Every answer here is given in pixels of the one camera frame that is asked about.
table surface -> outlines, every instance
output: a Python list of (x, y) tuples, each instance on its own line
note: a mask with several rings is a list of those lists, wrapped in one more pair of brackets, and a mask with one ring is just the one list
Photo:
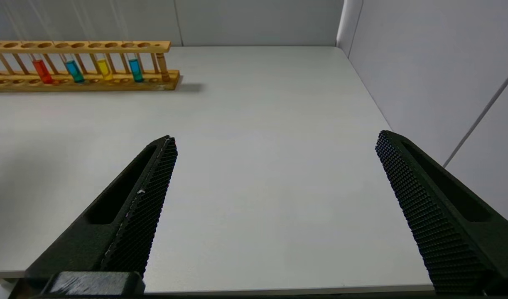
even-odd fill
[(147, 292), (432, 289), (332, 47), (180, 47), (176, 91), (0, 93), (0, 277), (19, 277), (152, 140), (178, 160)]

teal liquid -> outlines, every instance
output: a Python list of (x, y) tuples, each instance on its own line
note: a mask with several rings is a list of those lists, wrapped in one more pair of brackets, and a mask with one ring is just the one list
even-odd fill
[(84, 82), (84, 77), (74, 60), (70, 60), (70, 61), (66, 62), (66, 68), (69, 71), (69, 73), (71, 74), (71, 76), (73, 76), (73, 80), (75, 81), (75, 83), (83, 83)]
[(129, 59), (128, 63), (130, 64), (130, 70), (132, 70), (132, 76), (134, 76), (134, 81), (143, 82), (143, 75), (140, 70), (140, 62), (137, 59)]

wooden test tube rack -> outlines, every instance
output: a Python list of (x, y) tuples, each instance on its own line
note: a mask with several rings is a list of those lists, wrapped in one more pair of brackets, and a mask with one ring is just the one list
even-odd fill
[[(180, 78), (179, 70), (168, 70), (164, 53), (171, 47), (169, 41), (139, 40), (133, 42), (109, 41), (76, 41), (51, 42), (0, 40), (0, 60), (3, 69), (0, 69), (0, 92), (10, 91), (170, 91), (176, 88)], [(93, 54), (105, 54), (113, 80), (104, 80)], [(151, 55), (153, 70), (144, 70), (140, 60), (140, 67), (144, 81), (134, 82), (128, 68), (125, 54), (135, 53), (140, 58), (141, 53)], [(3, 54), (12, 54), (20, 69), (13, 69)], [(41, 55), (45, 64), (49, 66), (53, 84), (44, 84), (36, 71), (27, 69), (18, 54)], [(75, 83), (73, 77), (65, 67), (56, 67), (48, 54), (73, 54), (79, 63), (85, 81)], [(86, 68), (81, 55), (90, 55), (95, 70)], [(113, 65), (111, 56), (119, 55), (123, 67)]]

teal test tube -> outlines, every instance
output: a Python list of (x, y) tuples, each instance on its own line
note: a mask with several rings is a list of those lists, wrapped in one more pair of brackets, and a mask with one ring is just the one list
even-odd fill
[(127, 56), (128, 56), (128, 64), (130, 65), (130, 70), (132, 71), (134, 81), (143, 82), (143, 75), (140, 69), (140, 61), (134, 54), (132, 54), (133, 57), (130, 57), (130, 55)]
[(73, 77), (73, 81), (75, 81), (75, 83), (83, 83), (84, 76), (82, 75), (81, 70), (79, 69), (79, 66), (75, 62), (75, 59), (73, 59), (72, 57), (69, 57), (69, 60), (68, 60), (68, 59), (66, 59), (65, 55), (62, 55), (62, 60), (64, 61), (64, 64), (66, 65), (67, 71)]

red liquid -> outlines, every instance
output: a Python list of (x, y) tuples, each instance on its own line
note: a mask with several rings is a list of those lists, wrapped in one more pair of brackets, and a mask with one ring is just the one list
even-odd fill
[(49, 74), (49, 70), (47, 70), (47, 66), (45, 66), (45, 63), (43, 63), (43, 60), (33, 60), (32, 64), (34, 65), (34, 68), (36, 69), (36, 72), (38, 72), (39, 78), (42, 80), (45, 84), (53, 84), (54, 80)]

